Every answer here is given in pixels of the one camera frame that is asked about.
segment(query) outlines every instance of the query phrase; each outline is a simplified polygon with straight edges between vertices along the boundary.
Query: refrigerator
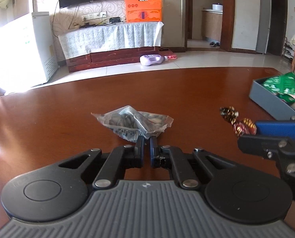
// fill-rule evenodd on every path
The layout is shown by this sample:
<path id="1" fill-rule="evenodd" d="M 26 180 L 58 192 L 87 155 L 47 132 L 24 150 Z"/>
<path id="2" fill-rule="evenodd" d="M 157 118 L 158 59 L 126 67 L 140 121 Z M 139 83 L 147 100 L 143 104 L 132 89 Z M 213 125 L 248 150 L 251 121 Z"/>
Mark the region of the refrigerator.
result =
<path id="1" fill-rule="evenodd" d="M 269 42 L 272 0 L 260 0 L 260 21 L 256 52 L 265 54 Z"/>
<path id="2" fill-rule="evenodd" d="M 57 68 L 49 12 L 29 13 L 0 28 L 0 88 L 6 94 L 46 83 Z"/>

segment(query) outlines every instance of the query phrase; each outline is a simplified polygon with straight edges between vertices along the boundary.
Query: power outlet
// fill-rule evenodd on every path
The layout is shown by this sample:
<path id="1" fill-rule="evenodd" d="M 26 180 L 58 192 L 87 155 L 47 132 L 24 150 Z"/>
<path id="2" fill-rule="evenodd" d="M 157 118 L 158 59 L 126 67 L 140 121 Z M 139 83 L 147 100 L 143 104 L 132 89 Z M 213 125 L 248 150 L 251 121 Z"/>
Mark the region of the power outlet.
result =
<path id="1" fill-rule="evenodd" d="M 107 12 L 94 12 L 94 13 L 82 15 L 82 18 L 83 19 L 85 18 L 86 20 L 101 19 L 106 17 L 107 17 Z"/>

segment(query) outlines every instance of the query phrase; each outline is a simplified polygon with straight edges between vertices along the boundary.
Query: brown table surface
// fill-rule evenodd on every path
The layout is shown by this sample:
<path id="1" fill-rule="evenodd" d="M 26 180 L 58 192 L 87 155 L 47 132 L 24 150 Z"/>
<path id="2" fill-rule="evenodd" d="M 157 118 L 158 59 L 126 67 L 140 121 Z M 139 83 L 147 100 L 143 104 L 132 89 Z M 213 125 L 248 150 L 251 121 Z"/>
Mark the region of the brown table surface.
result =
<path id="1" fill-rule="evenodd" d="M 219 115 L 234 106 L 240 118 L 272 119 L 248 95 L 252 80 L 279 74 L 272 68 L 193 68 L 130 73 L 46 86 L 0 97 L 0 194 L 13 177 L 55 163 L 89 148 L 127 144 L 90 114 L 125 105 L 174 118 L 161 145 L 195 147 L 279 176 L 274 161 L 245 155 L 232 126 Z M 126 179 L 168 179 L 163 169 L 129 169 Z M 285 219 L 295 229 L 295 202 Z M 0 202 L 0 228 L 8 221 Z"/>

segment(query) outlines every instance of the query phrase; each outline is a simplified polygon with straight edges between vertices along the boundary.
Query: tiled floor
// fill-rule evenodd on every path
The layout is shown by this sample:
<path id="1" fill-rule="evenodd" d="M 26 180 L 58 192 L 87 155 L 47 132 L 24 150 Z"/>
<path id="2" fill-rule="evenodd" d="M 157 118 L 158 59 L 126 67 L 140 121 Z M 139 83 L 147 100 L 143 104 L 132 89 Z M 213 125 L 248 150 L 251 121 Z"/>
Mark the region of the tiled floor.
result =
<path id="1" fill-rule="evenodd" d="M 165 69 L 197 68 L 197 67 L 271 67 L 281 73 L 290 71 L 290 63 L 275 55 L 251 55 L 228 52 L 186 52 L 177 53 L 177 59 L 163 62 L 159 65 L 142 66 L 140 63 L 114 65 L 69 73 L 68 68 L 61 67 L 53 77 L 41 86 L 71 82 L 82 79 L 96 78 L 101 76 L 155 71 Z"/>
<path id="2" fill-rule="evenodd" d="M 202 39 L 188 39 L 187 40 L 187 47 L 202 47 L 202 48 L 219 48 L 219 47 L 211 47 L 210 42 Z"/>

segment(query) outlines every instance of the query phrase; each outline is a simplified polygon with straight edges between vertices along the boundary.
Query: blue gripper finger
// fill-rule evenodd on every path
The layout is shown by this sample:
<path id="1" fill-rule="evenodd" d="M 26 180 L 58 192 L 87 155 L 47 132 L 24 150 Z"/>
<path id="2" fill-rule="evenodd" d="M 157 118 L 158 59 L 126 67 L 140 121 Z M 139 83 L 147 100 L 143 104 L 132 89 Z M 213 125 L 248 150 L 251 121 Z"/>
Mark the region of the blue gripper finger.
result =
<path id="1" fill-rule="evenodd" d="M 257 134 L 276 137 L 291 137 L 295 140 L 295 121 L 256 121 Z"/>

